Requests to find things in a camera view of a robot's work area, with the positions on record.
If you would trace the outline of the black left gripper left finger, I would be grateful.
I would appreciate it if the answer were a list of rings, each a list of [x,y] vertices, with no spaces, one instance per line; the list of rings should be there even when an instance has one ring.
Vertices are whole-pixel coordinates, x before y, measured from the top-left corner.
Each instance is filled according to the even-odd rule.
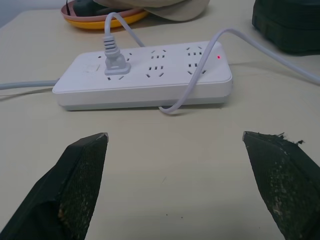
[[[109,136],[70,144],[31,188],[0,240],[85,240],[101,187]]]

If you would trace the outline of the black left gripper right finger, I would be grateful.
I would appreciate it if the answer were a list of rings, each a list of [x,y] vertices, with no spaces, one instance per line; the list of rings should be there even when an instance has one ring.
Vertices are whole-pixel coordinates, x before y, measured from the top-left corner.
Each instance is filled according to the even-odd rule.
[[[244,131],[259,193],[285,240],[320,240],[320,166],[283,133]]]

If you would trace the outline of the white power strip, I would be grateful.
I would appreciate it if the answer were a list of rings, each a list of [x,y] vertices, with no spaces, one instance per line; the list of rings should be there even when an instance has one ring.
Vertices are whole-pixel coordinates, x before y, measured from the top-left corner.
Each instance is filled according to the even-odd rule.
[[[68,111],[172,106],[183,95],[207,42],[125,48],[127,74],[105,75],[102,51],[80,54],[53,87]]]

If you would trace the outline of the dark green box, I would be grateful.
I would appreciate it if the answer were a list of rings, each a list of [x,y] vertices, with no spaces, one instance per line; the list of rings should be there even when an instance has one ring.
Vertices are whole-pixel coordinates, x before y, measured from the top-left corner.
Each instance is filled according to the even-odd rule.
[[[288,54],[320,54],[320,0],[255,0],[252,25]]]

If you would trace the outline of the dark object on plates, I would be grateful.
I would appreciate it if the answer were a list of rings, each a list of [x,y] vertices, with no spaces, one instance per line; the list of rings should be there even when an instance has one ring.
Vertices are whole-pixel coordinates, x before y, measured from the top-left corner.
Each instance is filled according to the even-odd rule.
[[[100,5],[93,0],[74,0],[72,6],[68,3],[68,0],[66,0],[65,7],[68,16],[71,15],[71,10],[73,10],[77,17],[102,16],[112,12],[119,13],[125,11],[120,8]]]

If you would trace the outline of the beige cloth cap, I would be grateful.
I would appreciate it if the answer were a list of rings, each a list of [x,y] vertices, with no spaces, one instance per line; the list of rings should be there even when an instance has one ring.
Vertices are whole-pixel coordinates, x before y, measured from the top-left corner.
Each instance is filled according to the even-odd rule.
[[[200,16],[210,0],[93,0],[115,9],[143,9],[166,20],[185,22]]]

